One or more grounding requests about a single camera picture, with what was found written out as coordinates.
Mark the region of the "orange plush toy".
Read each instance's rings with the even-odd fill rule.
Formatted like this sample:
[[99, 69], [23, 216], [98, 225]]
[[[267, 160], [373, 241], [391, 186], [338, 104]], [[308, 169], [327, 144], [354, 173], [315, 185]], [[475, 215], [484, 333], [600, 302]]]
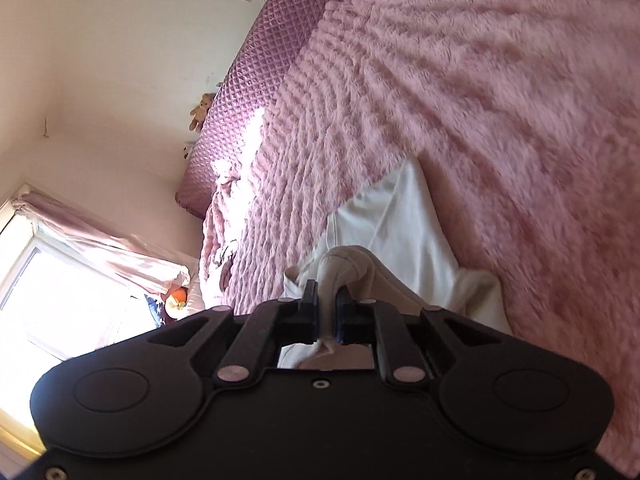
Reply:
[[181, 320], [188, 315], [186, 303], [188, 302], [188, 290], [183, 286], [172, 285], [162, 296], [164, 310], [173, 320]]

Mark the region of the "purple quilted headboard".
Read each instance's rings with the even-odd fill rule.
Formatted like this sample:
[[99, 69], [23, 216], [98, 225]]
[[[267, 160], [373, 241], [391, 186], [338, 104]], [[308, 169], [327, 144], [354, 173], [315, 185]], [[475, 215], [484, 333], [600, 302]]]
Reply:
[[250, 26], [186, 158], [176, 202], [203, 218], [217, 179], [214, 163], [238, 162], [248, 123], [274, 97], [330, 0], [266, 0]]

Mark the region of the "pink curtain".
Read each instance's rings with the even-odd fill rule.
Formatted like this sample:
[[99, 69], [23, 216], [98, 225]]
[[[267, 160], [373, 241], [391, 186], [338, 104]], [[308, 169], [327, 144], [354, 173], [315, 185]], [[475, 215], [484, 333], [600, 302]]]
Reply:
[[84, 263], [149, 295], [189, 287], [190, 266], [134, 234], [108, 226], [91, 214], [32, 190], [11, 200], [15, 212], [77, 254]]

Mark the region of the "pink fluffy bed blanket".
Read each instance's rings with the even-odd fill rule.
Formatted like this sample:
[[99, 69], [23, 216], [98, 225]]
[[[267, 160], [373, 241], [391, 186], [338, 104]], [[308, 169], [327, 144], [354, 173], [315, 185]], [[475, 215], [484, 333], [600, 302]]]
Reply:
[[278, 296], [409, 155], [514, 333], [610, 383], [600, 452], [638, 474], [639, 0], [331, 0], [266, 110], [224, 302]]

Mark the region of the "white sweatshirt with teal print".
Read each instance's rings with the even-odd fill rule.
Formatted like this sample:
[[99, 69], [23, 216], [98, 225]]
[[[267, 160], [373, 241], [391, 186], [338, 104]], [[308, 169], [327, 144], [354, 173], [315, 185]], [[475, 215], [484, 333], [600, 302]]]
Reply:
[[281, 368], [372, 367], [368, 346], [341, 346], [335, 339], [333, 303], [341, 287], [352, 298], [379, 299], [405, 314], [439, 307], [498, 332], [512, 332], [498, 278], [457, 262], [414, 157], [328, 215], [314, 247], [284, 271], [284, 296], [300, 296], [310, 280], [318, 284], [319, 336], [312, 344], [283, 348]]

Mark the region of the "brown teddy bear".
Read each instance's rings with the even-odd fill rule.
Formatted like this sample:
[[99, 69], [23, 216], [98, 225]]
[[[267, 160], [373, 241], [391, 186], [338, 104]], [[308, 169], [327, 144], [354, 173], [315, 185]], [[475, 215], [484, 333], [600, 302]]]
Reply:
[[210, 107], [213, 105], [215, 99], [215, 93], [204, 93], [201, 97], [201, 101], [198, 105], [190, 111], [190, 131], [201, 132], [204, 126], [205, 119], [210, 110]]

